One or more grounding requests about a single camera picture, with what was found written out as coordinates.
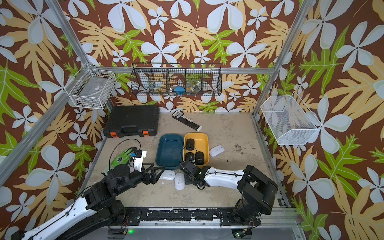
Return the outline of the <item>black mouse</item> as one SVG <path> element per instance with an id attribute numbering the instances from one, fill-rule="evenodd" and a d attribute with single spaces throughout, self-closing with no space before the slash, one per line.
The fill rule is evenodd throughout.
<path id="1" fill-rule="evenodd" d="M 195 149 L 195 140 L 194 139 L 187 139 L 185 148 L 187 151 L 193 151 Z"/>
<path id="2" fill-rule="evenodd" d="M 204 165 L 205 164 L 205 156 L 203 152 L 196 152 L 195 154 L 195 165 Z"/>
<path id="3" fill-rule="evenodd" d="M 195 154 L 192 153 L 192 152 L 188 152 L 188 153 L 185 154 L 184 159 L 185 159 L 185 162 L 194 163 L 194 161 L 195 161 Z"/>

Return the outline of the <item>teal plastic storage box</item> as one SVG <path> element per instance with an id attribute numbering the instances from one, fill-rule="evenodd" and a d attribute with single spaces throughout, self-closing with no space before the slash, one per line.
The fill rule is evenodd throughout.
<path id="1" fill-rule="evenodd" d="M 156 165 L 165 167 L 166 170 L 179 169 L 183 147 L 184 139 L 181 135 L 165 134 L 161 136 L 156 154 Z"/>

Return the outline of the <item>yellow plastic storage box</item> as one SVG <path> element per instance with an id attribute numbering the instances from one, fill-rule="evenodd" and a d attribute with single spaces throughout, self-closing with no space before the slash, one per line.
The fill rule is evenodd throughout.
<path id="1" fill-rule="evenodd" d="M 187 150 L 187 140 L 188 139 L 193 139 L 194 142 L 194 149 L 192 151 Z M 184 149 L 183 149 L 183 156 L 186 153 L 194 153 L 196 152 L 202 152 L 204 155 L 204 164 L 199 165 L 199 167 L 202 166 L 207 166 L 209 161 L 210 161 L 210 154 L 209 154 L 209 138 L 206 134 L 204 133 L 199 133 L 199 132 L 193 132 L 193 133 L 187 133 L 184 136 Z"/>

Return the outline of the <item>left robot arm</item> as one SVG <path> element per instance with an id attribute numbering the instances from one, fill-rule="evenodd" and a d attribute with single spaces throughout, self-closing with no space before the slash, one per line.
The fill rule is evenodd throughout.
<path id="1" fill-rule="evenodd" d="M 104 178 L 88 188 L 64 211 L 29 231 L 18 230 L 13 240 L 76 240 L 99 228 L 123 225 L 128 219 L 125 206 L 116 197 L 138 184 L 155 184 L 165 167 L 146 164 L 146 169 L 132 171 L 129 165 L 118 165 Z"/>

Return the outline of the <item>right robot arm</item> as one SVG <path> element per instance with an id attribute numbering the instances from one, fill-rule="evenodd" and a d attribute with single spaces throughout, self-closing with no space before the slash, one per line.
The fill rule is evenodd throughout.
<path id="1" fill-rule="evenodd" d="M 206 187 L 223 187 L 238 190 L 241 198 L 230 213 L 230 220 L 246 225 L 261 215 L 270 215 L 278 191 L 277 184 L 253 166 L 244 170 L 227 171 L 209 166 L 202 168 L 190 161 L 181 164 L 186 177 L 203 190 Z"/>

